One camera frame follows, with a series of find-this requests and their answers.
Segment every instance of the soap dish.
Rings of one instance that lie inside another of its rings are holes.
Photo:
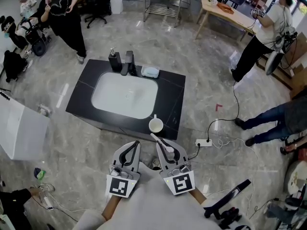
[[[159,67],[152,67],[152,66],[142,66],[141,74],[142,76],[149,77],[149,78],[157,78],[159,76],[160,68]]]

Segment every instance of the soap dispenser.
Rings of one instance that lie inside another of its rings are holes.
[[[109,55],[109,61],[110,61],[113,71],[121,72],[122,64],[120,60],[120,55],[119,55],[119,52],[114,52],[114,48],[111,48],[110,55]]]

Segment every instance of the black countertop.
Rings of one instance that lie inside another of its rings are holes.
[[[136,66],[136,68],[138,77],[147,78],[141,75],[141,66]],[[113,72],[109,61],[90,59],[73,90],[66,112],[109,126],[148,135],[150,134],[149,121],[156,114],[164,123],[163,130],[157,136],[172,140],[177,139],[185,76],[161,70],[157,79],[148,78],[155,81],[158,85],[153,112],[147,118],[137,119],[103,111],[93,106],[92,95],[95,87],[99,78],[106,72]]]

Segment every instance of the white t-shirt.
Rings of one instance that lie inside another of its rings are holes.
[[[204,209],[189,193],[174,196],[160,171],[140,163],[142,176],[130,198],[122,198],[107,221],[101,213],[87,210],[73,230],[221,230],[206,219]]]
[[[292,26],[292,15],[290,10],[278,3],[274,4],[270,11],[266,14],[274,24],[269,27],[261,27],[257,32],[257,39],[266,47],[272,48],[274,46],[275,37],[278,33],[282,33],[288,26]]]
[[[23,2],[20,5],[20,13],[25,17],[25,18],[30,18],[34,13],[34,5],[36,4],[36,0],[27,0],[27,2]]]

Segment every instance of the speaker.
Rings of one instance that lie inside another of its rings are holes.
[[[46,52],[46,45],[44,43],[44,40],[43,39],[39,39],[37,40],[35,43],[32,44],[32,50],[33,50],[33,53],[36,55],[36,56],[43,56]]]

